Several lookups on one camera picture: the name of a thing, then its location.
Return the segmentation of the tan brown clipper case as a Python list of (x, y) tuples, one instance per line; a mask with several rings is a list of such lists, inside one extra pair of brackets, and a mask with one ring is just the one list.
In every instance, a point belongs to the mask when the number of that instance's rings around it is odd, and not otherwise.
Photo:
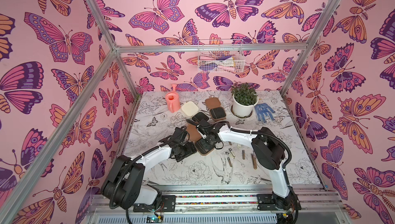
[(195, 126), (188, 124), (186, 131), (189, 133), (189, 140), (195, 145), (200, 155), (206, 156), (214, 150), (215, 146), (205, 143)]

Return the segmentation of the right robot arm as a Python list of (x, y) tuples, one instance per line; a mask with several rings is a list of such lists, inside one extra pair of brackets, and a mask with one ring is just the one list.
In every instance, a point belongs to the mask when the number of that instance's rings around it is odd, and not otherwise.
[(199, 123), (192, 120), (187, 122), (201, 135), (201, 138), (195, 142), (195, 147), (203, 156), (211, 153), (219, 143), (231, 142), (251, 148), (257, 162), (268, 170), (272, 183), (272, 201), (276, 209), (285, 211), (293, 209), (296, 212), (301, 210), (286, 171), (286, 166), (292, 160), (291, 150), (269, 128), (238, 129), (227, 121), (213, 124), (205, 120)]

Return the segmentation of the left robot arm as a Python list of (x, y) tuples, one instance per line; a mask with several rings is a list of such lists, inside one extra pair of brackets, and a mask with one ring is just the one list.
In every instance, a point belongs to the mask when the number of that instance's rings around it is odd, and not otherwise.
[(145, 205), (157, 210), (161, 206), (162, 193), (155, 187), (143, 184), (145, 172), (168, 159), (183, 160), (195, 153), (187, 127), (177, 127), (173, 135), (161, 139), (146, 152), (134, 157), (117, 157), (100, 193), (109, 200), (110, 209), (128, 210), (133, 206)]

